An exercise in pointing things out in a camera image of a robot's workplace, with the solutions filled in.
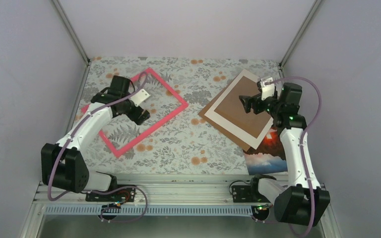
cable connector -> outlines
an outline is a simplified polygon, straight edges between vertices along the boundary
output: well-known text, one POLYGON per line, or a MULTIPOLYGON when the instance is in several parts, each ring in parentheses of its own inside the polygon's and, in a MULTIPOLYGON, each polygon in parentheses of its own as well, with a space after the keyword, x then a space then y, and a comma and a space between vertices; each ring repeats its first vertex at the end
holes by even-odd
POLYGON ((274 96, 275 85, 272 84, 274 78, 272 76, 267 76, 259 79, 257 86, 262 91, 262 100, 265 100, 267 97, 274 96))

pink picture frame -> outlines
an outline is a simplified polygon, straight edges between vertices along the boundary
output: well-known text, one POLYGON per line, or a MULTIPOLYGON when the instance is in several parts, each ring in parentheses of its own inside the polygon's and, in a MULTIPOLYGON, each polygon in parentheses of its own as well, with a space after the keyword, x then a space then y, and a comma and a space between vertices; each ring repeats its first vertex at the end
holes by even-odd
MULTIPOLYGON (((154 78, 156 78, 167 90, 169 90, 169 92, 181 103, 181 105, 120 149, 116 149, 113 143, 104 134, 104 132, 99 131, 100 137, 106 143, 107 147, 112 151, 112 153, 116 156, 116 158, 119 158, 126 151, 133 148, 135 145, 141 142, 144 138, 149 136, 151 133, 153 133, 155 130, 160 128, 162 125, 164 125, 166 122, 174 118, 177 114, 179 114, 180 112, 182 112, 184 109, 186 109, 189 106, 189 104, 172 87, 170 87, 170 85, 166 81, 164 81, 152 68, 147 68, 144 71, 154 76, 154 78)), ((132 82, 138 81, 139 75, 140 74, 137 74, 136 76, 131 78, 132 82)), ((85 113, 87 109, 88 109, 88 105, 83 107, 81 109, 81 112, 85 113)))

table surface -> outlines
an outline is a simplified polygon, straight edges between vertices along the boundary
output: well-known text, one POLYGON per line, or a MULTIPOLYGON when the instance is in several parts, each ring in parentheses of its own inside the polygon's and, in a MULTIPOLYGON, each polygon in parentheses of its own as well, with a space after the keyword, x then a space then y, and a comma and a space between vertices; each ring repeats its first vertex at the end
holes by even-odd
MULTIPOLYGON (((198 113, 243 69, 260 77, 279 78, 278 63, 250 59, 96 57, 75 122, 83 115, 81 108, 110 85, 113 75, 131 78, 148 67, 173 87, 189 106, 119 158, 97 135, 83 152, 89 168, 112 174, 247 175, 242 149, 202 120, 198 113)), ((180 105, 155 78, 149 78, 144 89, 151 97, 141 106, 150 111, 150 119, 138 126, 122 115, 102 129, 118 149, 180 105)))

